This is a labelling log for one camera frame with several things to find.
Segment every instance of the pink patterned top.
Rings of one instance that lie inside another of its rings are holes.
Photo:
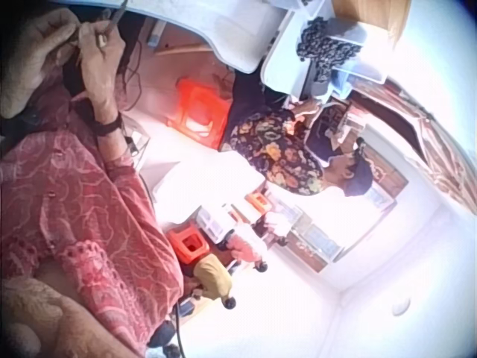
[[[33,276],[53,258],[86,308],[142,354],[183,294],[177,258],[130,155],[104,164],[63,85],[42,92],[43,131],[0,163],[2,277]]]

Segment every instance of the yellow object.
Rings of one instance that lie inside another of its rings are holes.
[[[208,254],[195,265],[194,276],[202,283],[205,298],[229,298],[232,276],[214,254]]]

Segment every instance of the curtain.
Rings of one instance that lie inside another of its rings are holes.
[[[415,128],[426,162],[409,160],[443,193],[477,215],[476,169],[459,144],[396,84],[356,78],[353,88],[397,112]]]

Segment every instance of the wristwatch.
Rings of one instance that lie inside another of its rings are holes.
[[[94,121],[92,123],[92,131],[95,132],[97,136],[107,136],[109,133],[114,132],[116,129],[122,128],[122,116],[118,112],[114,122],[108,123],[107,125],[102,125],[99,122]]]

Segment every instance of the red floral shirt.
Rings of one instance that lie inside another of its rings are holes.
[[[138,353],[183,293],[129,154],[104,164],[62,85],[37,101],[44,126],[0,164],[2,277],[53,258],[85,306]]]

